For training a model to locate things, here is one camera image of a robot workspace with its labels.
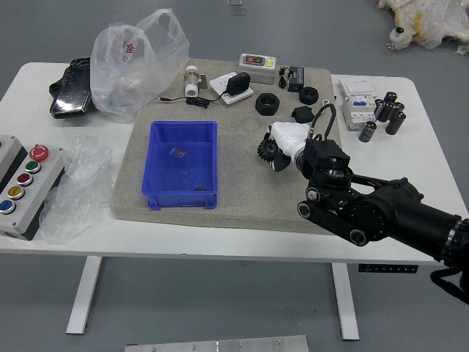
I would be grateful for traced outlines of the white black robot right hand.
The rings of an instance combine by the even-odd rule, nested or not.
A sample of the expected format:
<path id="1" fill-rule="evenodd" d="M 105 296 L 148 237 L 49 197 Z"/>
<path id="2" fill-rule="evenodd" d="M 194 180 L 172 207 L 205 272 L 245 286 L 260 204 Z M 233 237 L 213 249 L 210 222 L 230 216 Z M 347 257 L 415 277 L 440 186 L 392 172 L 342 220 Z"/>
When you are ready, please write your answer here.
<path id="1" fill-rule="evenodd" d="M 257 154 L 275 172 L 283 171 L 291 163 L 301 170 L 308 133 L 307 124 L 274 122 L 268 126 Z"/>

